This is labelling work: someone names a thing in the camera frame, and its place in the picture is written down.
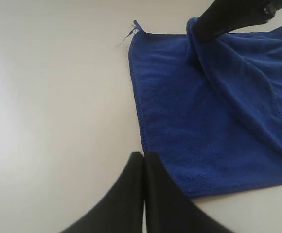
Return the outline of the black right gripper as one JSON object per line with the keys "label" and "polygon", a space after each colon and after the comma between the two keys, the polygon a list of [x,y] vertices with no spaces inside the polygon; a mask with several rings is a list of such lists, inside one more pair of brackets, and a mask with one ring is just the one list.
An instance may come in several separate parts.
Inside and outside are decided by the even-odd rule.
{"label": "black right gripper", "polygon": [[281,9],[282,0],[216,0],[197,19],[194,34],[199,41],[210,41],[240,28],[266,24]]}

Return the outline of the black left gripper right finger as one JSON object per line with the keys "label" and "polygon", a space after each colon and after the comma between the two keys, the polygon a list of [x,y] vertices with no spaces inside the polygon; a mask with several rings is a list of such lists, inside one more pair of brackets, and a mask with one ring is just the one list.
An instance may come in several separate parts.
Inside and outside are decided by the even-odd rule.
{"label": "black left gripper right finger", "polygon": [[144,154],[145,216],[149,233],[230,233],[180,190],[154,152]]}

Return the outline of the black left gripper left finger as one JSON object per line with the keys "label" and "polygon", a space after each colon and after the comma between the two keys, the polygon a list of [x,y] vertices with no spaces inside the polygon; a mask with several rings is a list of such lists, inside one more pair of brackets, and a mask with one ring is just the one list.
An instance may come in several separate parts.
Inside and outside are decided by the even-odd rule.
{"label": "black left gripper left finger", "polygon": [[64,233],[141,233],[143,225],[143,155],[133,152],[105,196]]}

